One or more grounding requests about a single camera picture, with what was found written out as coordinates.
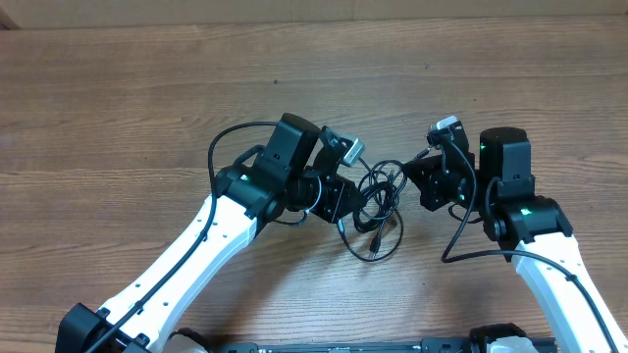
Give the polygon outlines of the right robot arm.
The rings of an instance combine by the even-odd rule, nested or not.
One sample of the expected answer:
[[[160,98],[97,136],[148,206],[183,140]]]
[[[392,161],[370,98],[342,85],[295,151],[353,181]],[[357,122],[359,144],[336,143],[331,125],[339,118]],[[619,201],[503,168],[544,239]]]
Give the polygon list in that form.
[[[520,275],[564,352],[624,352],[627,338],[605,305],[559,205],[535,192],[525,130],[493,127],[473,154],[461,124],[427,135],[440,155],[421,153],[403,165],[429,211],[447,204],[480,216],[484,233]]]

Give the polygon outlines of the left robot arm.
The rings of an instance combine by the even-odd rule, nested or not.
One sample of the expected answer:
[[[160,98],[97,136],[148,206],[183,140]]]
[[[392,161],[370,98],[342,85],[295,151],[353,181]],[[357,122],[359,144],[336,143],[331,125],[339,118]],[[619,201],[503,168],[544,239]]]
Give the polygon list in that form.
[[[128,287],[96,311],[75,305],[59,324],[58,352],[205,352],[201,336],[177,324],[212,277],[284,211],[329,224],[365,205],[338,173],[365,149],[357,137],[289,113],[264,145],[219,172],[192,223]]]

